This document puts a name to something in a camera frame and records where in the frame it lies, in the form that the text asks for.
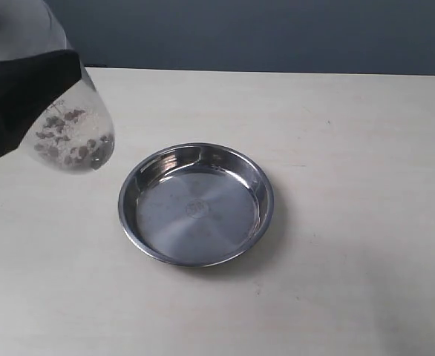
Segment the dark blue wall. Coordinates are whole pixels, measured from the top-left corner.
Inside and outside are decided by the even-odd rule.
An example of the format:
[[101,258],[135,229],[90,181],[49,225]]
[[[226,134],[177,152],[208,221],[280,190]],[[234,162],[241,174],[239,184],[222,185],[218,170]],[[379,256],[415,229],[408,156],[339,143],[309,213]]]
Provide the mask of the dark blue wall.
[[435,0],[47,0],[109,67],[435,74]]

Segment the white table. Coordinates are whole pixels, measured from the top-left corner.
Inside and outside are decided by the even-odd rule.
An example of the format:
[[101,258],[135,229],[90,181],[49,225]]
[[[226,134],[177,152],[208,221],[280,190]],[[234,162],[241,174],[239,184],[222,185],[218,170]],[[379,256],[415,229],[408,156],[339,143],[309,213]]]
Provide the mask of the white table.
[[[0,355],[435,356],[435,78],[92,69],[101,170],[0,159]],[[248,254],[182,269],[122,232],[144,157],[228,145],[275,186]]]

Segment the metal dish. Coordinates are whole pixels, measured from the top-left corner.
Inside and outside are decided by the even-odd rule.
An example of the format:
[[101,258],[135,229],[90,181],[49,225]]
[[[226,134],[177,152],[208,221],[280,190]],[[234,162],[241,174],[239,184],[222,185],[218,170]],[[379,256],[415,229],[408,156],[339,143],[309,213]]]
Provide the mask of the metal dish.
[[269,227],[273,204],[272,186],[252,160],[230,148],[189,143],[134,168],[120,191],[119,218],[149,256],[205,267],[251,248]]

